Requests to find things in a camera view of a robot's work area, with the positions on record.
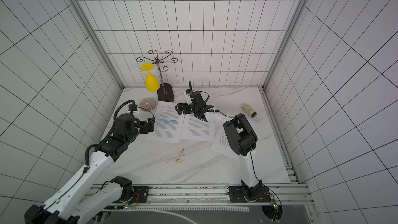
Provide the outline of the blue highlighted paper document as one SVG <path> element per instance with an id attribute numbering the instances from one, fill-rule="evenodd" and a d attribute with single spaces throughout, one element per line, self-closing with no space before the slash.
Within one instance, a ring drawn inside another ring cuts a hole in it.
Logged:
<path id="1" fill-rule="evenodd" d="M 158 102 L 154 115 L 154 131 L 147 134 L 147 141 L 180 143 L 184 115 L 177 113 L 176 105 L 173 102 Z"/>

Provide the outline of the purple highlighted paper document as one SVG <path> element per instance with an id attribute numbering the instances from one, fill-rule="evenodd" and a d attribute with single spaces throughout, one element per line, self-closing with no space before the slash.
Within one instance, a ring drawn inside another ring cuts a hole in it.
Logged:
<path id="1" fill-rule="evenodd" d="M 212 142 L 215 138 L 215 125 L 198 120 L 193 114 L 185 115 L 182 127 L 182 140 Z"/>

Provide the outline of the pink highlighted paper document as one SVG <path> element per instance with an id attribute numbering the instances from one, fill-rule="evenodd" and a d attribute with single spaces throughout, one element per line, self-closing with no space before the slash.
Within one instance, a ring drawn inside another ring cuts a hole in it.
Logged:
<path id="1" fill-rule="evenodd" d="M 232 150 L 229 145 L 227 136 L 225 134 L 224 128 L 220 127 L 215 136 L 215 139 L 210 147 L 214 152 L 217 152 L 223 156 L 226 156 L 234 161 L 239 162 L 238 155 Z"/>

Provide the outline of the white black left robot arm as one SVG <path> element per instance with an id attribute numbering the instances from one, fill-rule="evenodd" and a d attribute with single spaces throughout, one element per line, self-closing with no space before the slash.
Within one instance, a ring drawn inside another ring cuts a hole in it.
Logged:
<path id="1" fill-rule="evenodd" d="M 78 172 L 41 206 L 32 205 L 24 215 L 27 224 L 86 224 L 110 204 L 139 203 L 144 194 L 132 181 L 116 176 L 106 181 L 92 196 L 83 199 L 96 180 L 128 149 L 139 135 L 154 131 L 155 118 L 140 121 L 134 116 L 134 100 L 122 103 L 115 111 L 107 135 L 85 151 L 85 163 Z"/>

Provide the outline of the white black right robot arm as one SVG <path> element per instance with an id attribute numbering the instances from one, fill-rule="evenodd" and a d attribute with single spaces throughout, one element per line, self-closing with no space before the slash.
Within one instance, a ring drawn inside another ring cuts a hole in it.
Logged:
<path id="1" fill-rule="evenodd" d="M 202 92 L 192 89 L 192 83 L 186 90 L 185 103 L 178 103 L 175 106 L 176 112 L 181 115 L 193 114 L 200 121 L 210 122 L 221 126 L 225 132 L 229 147 L 238 155 L 241 166 L 241 193 L 247 202 L 256 202 L 257 199 L 269 195 L 268 188 L 262 180 L 257 178 L 254 165 L 254 154 L 257 147 L 258 137 L 242 113 L 235 116 L 228 116 L 208 105 L 207 100 L 202 97 Z"/>

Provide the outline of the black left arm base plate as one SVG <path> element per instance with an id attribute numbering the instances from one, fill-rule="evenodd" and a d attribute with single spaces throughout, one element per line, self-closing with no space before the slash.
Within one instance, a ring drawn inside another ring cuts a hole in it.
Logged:
<path id="1" fill-rule="evenodd" d="M 134 186 L 130 189 L 123 189 L 122 195 L 116 203 L 124 204 L 138 204 L 146 203 L 149 194 L 149 187 L 147 186 Z"/>

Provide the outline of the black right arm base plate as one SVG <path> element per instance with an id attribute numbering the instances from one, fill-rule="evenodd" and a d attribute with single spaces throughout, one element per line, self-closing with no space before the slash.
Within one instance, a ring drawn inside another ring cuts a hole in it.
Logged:
<path id="1" fill-rule="evenodd" d="M 244 186 L 230 186 L 227 193 L 232 203 L 270 203 L 269 189 L 260 185 L 252 188 Z"/>

